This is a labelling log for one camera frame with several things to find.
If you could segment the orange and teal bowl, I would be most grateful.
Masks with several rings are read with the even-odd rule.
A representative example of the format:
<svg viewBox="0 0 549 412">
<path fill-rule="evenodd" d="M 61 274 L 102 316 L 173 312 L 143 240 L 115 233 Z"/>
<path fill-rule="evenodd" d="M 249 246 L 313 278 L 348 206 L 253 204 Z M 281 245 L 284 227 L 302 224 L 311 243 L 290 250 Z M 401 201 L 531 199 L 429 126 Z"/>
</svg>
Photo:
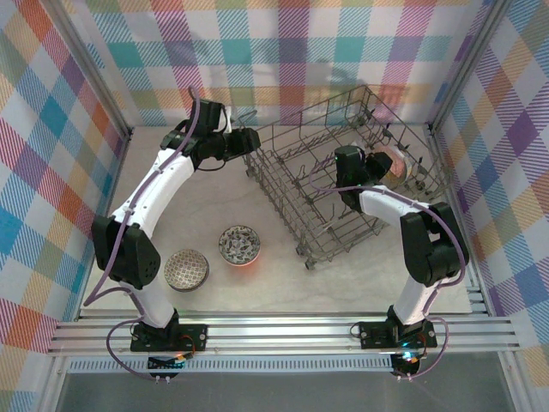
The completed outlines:
<svg viewBox="0 0 549 412">
<path fill-rule="evenodd" d="M 410 156 L 403 150 L 400 150 L 396 145 L 384 145 L 375 149 L 374 152 L 385 152 L 393 161 L 390 170 L 394 174 L 394 178 L 392 180 L 381 179 L 381 183 L 383 185 L 387 186 L 391 190 L 394 190 L 400 185 L 403 185 L 409 179 L 413 170 L 413 164 Z"/>
</svg>

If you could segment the grey wire dish rack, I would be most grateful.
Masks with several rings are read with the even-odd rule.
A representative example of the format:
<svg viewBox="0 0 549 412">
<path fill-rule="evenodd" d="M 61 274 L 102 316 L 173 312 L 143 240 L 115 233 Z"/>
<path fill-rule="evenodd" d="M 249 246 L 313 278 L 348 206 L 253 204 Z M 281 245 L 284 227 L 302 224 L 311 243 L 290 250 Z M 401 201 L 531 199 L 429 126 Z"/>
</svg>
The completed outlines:
<svg viewBox="0 0 549 412">
<path fill-rule="evenodd" d="M 385 226 L 329 192 L 336 182 L 331 157 L 338 147 L 355 144 L 366 153 L 396 149 L 404 169 L 383 182 L 403 196 L 434 203 L 449 188 L 449 173 L 433 139 L 405 124 L 366 85 L 291 112 L 257 132 L 261 146 L 245 156 L 246 173 L 274 206 L 309 270 Z"/>
</svg>

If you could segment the leaf pattern bowl pink outside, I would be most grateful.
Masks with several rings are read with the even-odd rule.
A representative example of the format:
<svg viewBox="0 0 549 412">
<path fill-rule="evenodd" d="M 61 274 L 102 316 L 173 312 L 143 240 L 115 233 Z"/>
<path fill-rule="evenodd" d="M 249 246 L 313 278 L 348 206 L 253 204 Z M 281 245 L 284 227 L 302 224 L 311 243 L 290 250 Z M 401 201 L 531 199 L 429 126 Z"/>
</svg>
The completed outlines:
<svg viewBox="0 0 549 412">
<path fill-rule="evenodd" d="M 252 264 L 261 251 L 261 240 L 250 227 L 235 225 L 226 229 L 219 238 L 219 251 L 223 259 L 233 266 Z"/>
</svg>

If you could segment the geometric lattice pattern bowl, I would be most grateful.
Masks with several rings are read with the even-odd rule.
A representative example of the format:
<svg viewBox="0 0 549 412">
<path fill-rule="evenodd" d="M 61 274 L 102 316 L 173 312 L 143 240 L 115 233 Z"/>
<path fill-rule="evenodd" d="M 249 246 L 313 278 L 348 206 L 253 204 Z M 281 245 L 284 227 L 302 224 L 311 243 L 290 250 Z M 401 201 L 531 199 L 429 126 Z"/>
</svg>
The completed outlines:
<svg viewBox="0 0 549 412">
<path fill-rule="evenodd" d="M 166 283 L 179 292 L 191 292 L 208 279 L 209 263 L 202 253 L 184 249 L 171 255 L 164 267 Z"/>
</svg>

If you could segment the small controller board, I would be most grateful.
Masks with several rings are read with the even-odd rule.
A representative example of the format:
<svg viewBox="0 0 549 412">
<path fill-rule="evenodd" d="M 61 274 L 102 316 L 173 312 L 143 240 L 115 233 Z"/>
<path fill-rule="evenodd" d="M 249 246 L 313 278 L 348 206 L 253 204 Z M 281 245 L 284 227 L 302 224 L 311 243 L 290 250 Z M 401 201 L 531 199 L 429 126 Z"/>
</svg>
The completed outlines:
<svg viewBox="0 0 549 412">
<path fill-rule="evenodd" d="M 179 375 L 179 371 L 185 368 L 186 361 L 191 358 L 192 354 L 178 354 L 174 357 L 149 357 L 147 369 L 156 384 L 161 380 L 169 384 Z"/>
<path fill-rule="evenodd" d="M 392 354 L 390 361 L 391 374 L 398 379 L 411 380 L 420 369 L 420 358 L 413 356 L 410 352 Z"/>
</svg>

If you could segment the aluminium side rail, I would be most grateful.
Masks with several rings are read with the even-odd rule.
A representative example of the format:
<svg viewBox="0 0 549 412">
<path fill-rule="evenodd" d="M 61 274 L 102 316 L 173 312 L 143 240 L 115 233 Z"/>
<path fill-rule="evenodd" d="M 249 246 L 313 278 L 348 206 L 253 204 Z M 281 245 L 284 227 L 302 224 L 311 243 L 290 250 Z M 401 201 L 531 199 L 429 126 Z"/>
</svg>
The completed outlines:
<svg viewBox="0 0 549 412">
<path fill-rule="evenodd" d="M 113 203 L 113 198 L 115 196 L 116 189 L 118 186 L 118 181 L 120 179 L 120 174 L 124 167 L 124 161 L 128 153 L 129 145 L 135 134 L 135 129 L 136 129 L 135 127 L 129 127 L 127 134 L 124 136 L 122 148 L 121 148 L 121 155 L 118 162 L 116 163 L 116 168 L 113 171 L 112 183 L 108 187 L 109 191 L 107 193 L 106 202 L 103 206 L 100 207 L 100 210 L 99 210 L 100 215 L 106 215 L 110 211 L 110 208 Z M 77 300 L 75 301 L 73 311 L 70 317 L 71 322 L 77 322 L 80 318 L 80 312 L 83 306 L 83 301 L 86 298 L 87 285 L 89 283 L 90 277 L 94 272 L 96 258 L 95 258 L 93 246 L 91 246 L 90 258 L 91 260 L 89 264 L 86 266 L 86 271 L 84 272 L 84 275 L 82 276 L 81 282 L 79 284 Z"/>
<path fill-rule="evenodd" d="M 467 266 L 467 274 L 465 275 L 463 282 L 465 283 L 468 293 L 472 315 L 478 317 L 490 317 L 492 315 L 492 309 L 490 308 L 490 302 L 486 297 L 485 284 L 480 274 L 480 268 L 478 266 L 473 245 L 468 239 L 465 217 L 462 213 L 461 204 L 454 187 L 455 179 L 453 176 L 453 169 L 449 166 L 449 162 L 443 154 L 441 143 L 438 141 L 434 129 L 429 123 L 423 124 L 423 132 L 426 143 L 436 157 L 435 162 L 437 163 L 438 170 L 443 174 L 444 182 L 447 184 L 444 197 L 454 210 L 458 227 L 462 231 L 465 245 L 468 248 L 469 263 Z"/>
</svg>

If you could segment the aluminium frame post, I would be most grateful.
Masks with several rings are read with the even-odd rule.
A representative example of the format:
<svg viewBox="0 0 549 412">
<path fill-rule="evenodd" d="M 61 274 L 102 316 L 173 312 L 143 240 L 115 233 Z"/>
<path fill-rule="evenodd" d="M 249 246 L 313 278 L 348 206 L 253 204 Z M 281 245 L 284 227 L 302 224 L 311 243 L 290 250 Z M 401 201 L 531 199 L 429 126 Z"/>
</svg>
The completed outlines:
<svg viewBox="0 0 549 412">
<path fill-rule="evenodd" d="M 450 42 L 449 60 L 436 83 L 425 129 L 438 131 L 514 0 L 470 0 Z"/>
<path fill-rule="evenodd" d="M 74 60 L 78 64 L 83 75 L 89 81 L 100 103 L 104 106 L 106 113 L 113 122 L 116 130 L 126 142 L 130 141 L 133 129 L 124 119 L 114 96 L 108 89 L 106 82 L 100 74 L 97 64 L 94 62 L 94 59 L 86 47 L 85 42 L 81 39 L 76 27 L 69 17 L 69 14 L 62 5 L 61 0 L 39 1 L 44 6 L 47 14 L 51 17 L 53 24 L 56 26 L 62 39 L 67 44 Z"/>
</svg>

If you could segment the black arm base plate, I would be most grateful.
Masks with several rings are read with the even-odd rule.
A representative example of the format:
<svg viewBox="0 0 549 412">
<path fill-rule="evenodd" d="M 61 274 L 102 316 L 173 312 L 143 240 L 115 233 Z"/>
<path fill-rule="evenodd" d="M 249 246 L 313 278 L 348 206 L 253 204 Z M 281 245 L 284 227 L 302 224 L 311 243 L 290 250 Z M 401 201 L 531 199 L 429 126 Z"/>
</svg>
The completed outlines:
<svg viewBox="0 0 549 412">
<path fill-rule="evenodd" d="M 202 352 L 206 348 L 208 327 L 205 324 L 173 324 L 158 329 L 138 324 L 132 333 L 131 352 Z"/>
<path fill-rule="evenodd" d="M 391 319 L 383 322 L 360 322 L 359 339 L 362 349 L 437 347 L 433 323 L 427 320 L 410 325 L 400 325 Z"/>
</svg>

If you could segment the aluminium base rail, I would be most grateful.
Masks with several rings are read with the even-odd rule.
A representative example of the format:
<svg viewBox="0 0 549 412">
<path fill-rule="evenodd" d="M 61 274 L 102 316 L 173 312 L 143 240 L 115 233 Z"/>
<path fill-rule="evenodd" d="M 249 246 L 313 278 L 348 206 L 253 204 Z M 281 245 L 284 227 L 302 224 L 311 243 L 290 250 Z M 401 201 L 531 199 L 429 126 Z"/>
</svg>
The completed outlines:
<svg viewBox="0 0 549 412">
<path fill-rule="evenodd" d="M 57 325 L 50 355 L 103 355 L 110 337 L 116 354 L 130 354 L 128 310 L 83 310 L 77 320 Z M 438 342 L 450 353 L 499 352 L 520 349 L 510 318 L 481 317 L 476 313 L 444 315 L 446 325 L 434 324 Z M 357 354 L 357 323 L 381 322 L 376 313 L 191 312 L 182 324 L 208 327 L 206 354 Z"/>
</svg>

